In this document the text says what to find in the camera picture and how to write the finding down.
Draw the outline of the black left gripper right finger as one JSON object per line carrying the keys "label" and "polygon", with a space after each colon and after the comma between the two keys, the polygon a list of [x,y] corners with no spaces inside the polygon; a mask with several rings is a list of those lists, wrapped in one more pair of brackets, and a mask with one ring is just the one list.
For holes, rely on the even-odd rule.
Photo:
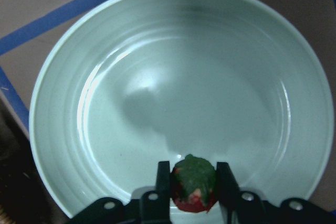
{"label": "black left gripper right finger", "polygon": [[218,201],[227,209],[227,223],[335,223],[335,215],[301,199],[285,199],[279,207],[258,194],[241,190],[226,162],[218,162]]}

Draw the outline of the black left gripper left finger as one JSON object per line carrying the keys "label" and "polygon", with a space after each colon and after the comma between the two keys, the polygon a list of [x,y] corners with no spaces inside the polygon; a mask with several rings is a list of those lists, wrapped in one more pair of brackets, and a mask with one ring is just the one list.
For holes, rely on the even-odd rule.
{"label": "black left gripper left finger", "polygon": [[155,187],[126,205],[103,197],[91,203],[68,223],[170,223],[170,163],[159,162]]}

